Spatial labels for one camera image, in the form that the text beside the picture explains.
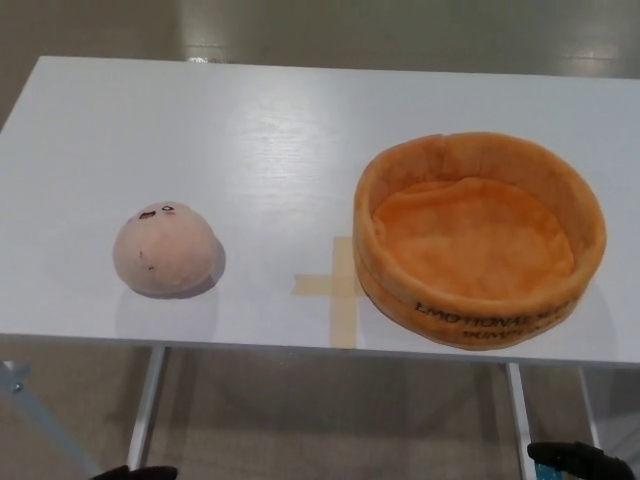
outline plush toy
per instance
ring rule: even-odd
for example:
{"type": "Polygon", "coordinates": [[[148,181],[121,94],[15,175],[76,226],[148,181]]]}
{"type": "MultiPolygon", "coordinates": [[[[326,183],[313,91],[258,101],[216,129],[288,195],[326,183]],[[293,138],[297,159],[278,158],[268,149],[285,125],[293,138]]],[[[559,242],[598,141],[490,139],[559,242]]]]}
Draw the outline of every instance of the plush toy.
{"type": "Polygon", "coordinates": [[[602,260],[605,221],[569,164],[525,139],[433,135],[392,147],[355,194],[354,258],[392,320],[466,349],[562,322],[602,260]]]}
{"type": "Polygon", "coordinates": [[[120,229],[113,262],[131,289],[150,295],[176,294],[210,277],[218,255],[211,227],[187,205],[149,205],[120,229]]]}

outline glove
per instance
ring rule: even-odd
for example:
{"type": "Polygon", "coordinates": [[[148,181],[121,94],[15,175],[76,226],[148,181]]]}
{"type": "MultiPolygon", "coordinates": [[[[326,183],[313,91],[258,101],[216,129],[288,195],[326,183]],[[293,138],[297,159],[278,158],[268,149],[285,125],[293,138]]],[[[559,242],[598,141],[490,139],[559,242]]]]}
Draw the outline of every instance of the glove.
{"type": "Polygon", "coordinates": [[[131,471],[126,465],[102,473],[91,480],[176,480],[178,470],[173,467],[144,467],[131,471]]]}

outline beige tape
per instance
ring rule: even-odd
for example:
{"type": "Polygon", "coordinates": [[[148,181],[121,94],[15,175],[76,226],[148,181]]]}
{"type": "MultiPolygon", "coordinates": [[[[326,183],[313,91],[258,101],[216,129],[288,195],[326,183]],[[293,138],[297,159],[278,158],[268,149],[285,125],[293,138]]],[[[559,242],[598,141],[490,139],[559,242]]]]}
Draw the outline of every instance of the beige tape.
{"type": "Polygon", "coordinates": [[[330,345],[355,348],[358,341],[358,302],[364,295],[355,272],[351,237],[333,240],[331,275],[295,275],[293,295],[331,296],[330,345]]]}

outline gray floor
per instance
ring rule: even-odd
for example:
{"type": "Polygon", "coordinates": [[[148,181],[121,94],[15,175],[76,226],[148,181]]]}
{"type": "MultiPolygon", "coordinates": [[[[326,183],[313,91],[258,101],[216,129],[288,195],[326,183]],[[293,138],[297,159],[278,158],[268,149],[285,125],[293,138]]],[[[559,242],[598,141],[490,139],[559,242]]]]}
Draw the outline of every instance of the gray floor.
{"type": "MultiPolygon", "coordinates": [[[[39,55],[640,78],[635,0],[0,0],[0,126],[39,55]]],[[[105,466],[144,348],[0,343],[105,466]]],[[[518,478],[498,365],[175,350],[150,463],[181,479],[518,478]]],[[[588,440],[573,369],[527,368],[536,439],[588,440]]],[[[0,404],[0,477],[82,478],[0,404]]]]}

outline round plush toy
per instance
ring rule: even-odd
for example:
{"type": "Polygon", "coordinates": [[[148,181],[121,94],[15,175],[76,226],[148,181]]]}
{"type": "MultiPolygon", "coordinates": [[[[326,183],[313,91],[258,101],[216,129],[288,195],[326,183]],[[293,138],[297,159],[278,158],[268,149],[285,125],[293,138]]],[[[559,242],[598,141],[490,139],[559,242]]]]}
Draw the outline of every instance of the round plush toy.
{"type": "Polygon", "coordinates": [[[149,205],[120,229],[113,247],[118,276],[151,295],[185,292],[212,273],[218,246],[211,227],[187,205],[149,205]]]}

